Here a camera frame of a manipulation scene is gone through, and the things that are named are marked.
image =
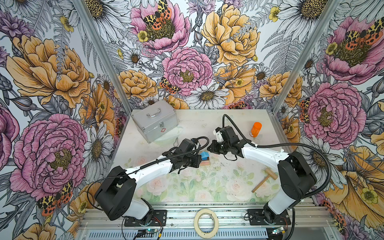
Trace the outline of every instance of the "orange bottle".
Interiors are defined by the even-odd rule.
[[[253,127],[252,127],[251,131],[249,132],[249,135],[251,135],[251,137],[257,137],[257,135],[259,134],[261,128],[262,128],[262,124],[259,123],[259,122],[255,122],[253,124]]]

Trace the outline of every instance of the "tabletop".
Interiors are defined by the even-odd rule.
[[[112,168],[126,169],[155,160],[161,153],[177,146],[185,138],[206,136],[216,139],[213,131],[222,126],[223,114],[229,115],[244,135],[256,144],[277,144],[277,134],[264,109],[176,110],[179,125],[148,144],[133,119],[127,123]],[[249,135],[253,124],[262,128],[256,138]],[[225,120],[226,126],[231,123]],[[209,153],[210,165],[188,167],[160,176],[138,188],[135,196],[148,202],[267,202],[280,188],[280,179],[269,178],[255,193],[251,190],[267,175],[266,166],[254,160],[229,161],[223,155]]]

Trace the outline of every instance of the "wooden mallet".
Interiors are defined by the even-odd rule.
[[[270,168],[266,168],[265,171],[268,173],[268,175],[252,190],[252,192],[255,192],[269,177],[272,177],[274,180],[277,179],[276,173],[272,172]]]

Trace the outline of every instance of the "blue block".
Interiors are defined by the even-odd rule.
[[[201,155],[202,161],[207,160],[207,158],[209,157],[209,154],[207,152],[202,152],[202,153],[200,153],[200,155]]]

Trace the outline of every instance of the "silver metal case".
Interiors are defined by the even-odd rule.
[[[131,117],[148,143],[153,142],[179,124],[175,109],[163,99],[135,112]]]

